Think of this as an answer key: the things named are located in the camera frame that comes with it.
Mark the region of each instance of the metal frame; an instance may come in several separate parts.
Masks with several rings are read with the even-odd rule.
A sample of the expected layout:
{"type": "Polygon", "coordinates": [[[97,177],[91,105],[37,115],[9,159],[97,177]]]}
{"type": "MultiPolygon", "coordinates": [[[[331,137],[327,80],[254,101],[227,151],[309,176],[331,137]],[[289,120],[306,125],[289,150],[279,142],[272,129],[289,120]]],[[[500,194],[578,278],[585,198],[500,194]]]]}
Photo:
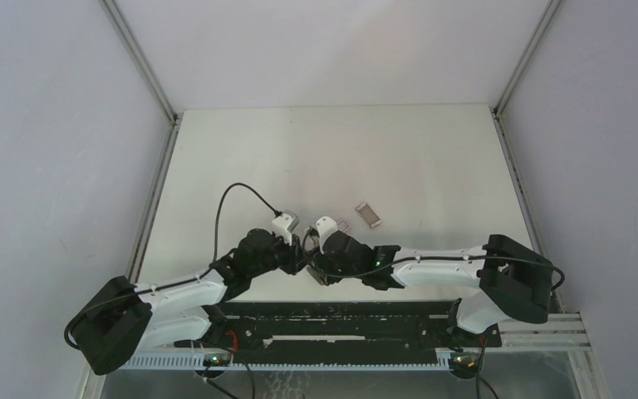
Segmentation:
{"type": "MultiPolygon", "coordinates": [[[[136,65],[139,73],[145,80],[145,84],[149,87],[151,94],[157,101],[160,109],[164,112],[165,117],[170,122],[170,129],[166,139],[163,152],[159,159],[158,169],[155,181],[152,185],[150,197],[145,207],[145,214],[141,220],[139,238],[136,242],[134,252],[130,261],[130,269],[128,272],[129,279],[135,281],[140,273],[140,268],[145,256],[145,250],[150,240],[150,232],[152,230],[155,213],[160,201],[164,181],[172,159],[174,144],[179,134],[179,126],[181,117],[176,114],[169,98],[165,95],[160,81],[153,72],[147,57],[140,48],[140,44],[131,31],[130,25],[125,20],[116,0],[99,0],[106,15],[111,21],[114,29],[118,33],[123,42],[126,51],[129,53],[131,60],[136,65]]],[[[510,177],[518,198],[518,203],[523,213],[525,225],[528,230],[532,248],[539,253],[545,253],[543,243],[538,233],[536,223],[534,221],[531,207],[522,179],[518,173],[517,162],[510,149],[508,136],[503,126],[503,112],[505,111],[510,98],[512,97],[518,83],[527,70],[536,50],[539,48],[542,39],[552,25],[554,17],[561,8],[564,0],[550,0],[542,17],[540,18],[536,29],[532,33],[528,44],[518,60],[513,74],[510,76],[502,95],[498,100],[498,104],[492,109],[493,123],[498,132],[498,139],[503,149],[510,177]]],[[[489,352],[567,352],[572,365],[572,370],[576,379],[578,391],[581,397],[607,399],[605,385],[597,366],[596,360],[591,351],[591,344],[586,335],[585,326],[578,314],[552,314],[550,321],[542,325],[532,325],[509,321],[500,323],[501,338],[503,346],[500,348],[491,348],[489,352]]],[[[345,367],[338,365],[286,365],[301,370],[448,370],[446,362],[453,353],[448,348],[439,348],[435,351],[434,363],[422,365],[391,365],[383,367],[345,367]]],[[[190,368],[201,368],[203,353],[199,350],[195,353],[193,349],[180,349],[174,347],[162,347],[154,351],[139,353],[133,356],[122,368],[129,370],[189,370],[190,368]]],[[[251,365],[257,370],[275,370],[274,366],[251,365]]],[[[89,367],[85,367],[82,374],[79,395],[77,397],[84,399],[98,399],[104,386],[106,377],[95,375],[89,367]]]]}

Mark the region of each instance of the gray wall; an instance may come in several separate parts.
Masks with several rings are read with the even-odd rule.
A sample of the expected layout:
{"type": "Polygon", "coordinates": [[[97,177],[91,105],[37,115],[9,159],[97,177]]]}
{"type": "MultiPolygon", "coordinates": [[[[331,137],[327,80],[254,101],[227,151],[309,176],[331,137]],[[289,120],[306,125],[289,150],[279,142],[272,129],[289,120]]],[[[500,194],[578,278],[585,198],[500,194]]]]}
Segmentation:
{"type": "Polygon", "coordinates": [[[568,1],[505,126],[615,398],[638,397],[638,1],[568,1]]]}
{"type": "Polygon", "coordinates": [[[74,396],[62,330],[124,273],[166,130],[98,2],[0,2],[0,398],[74,396]]]}

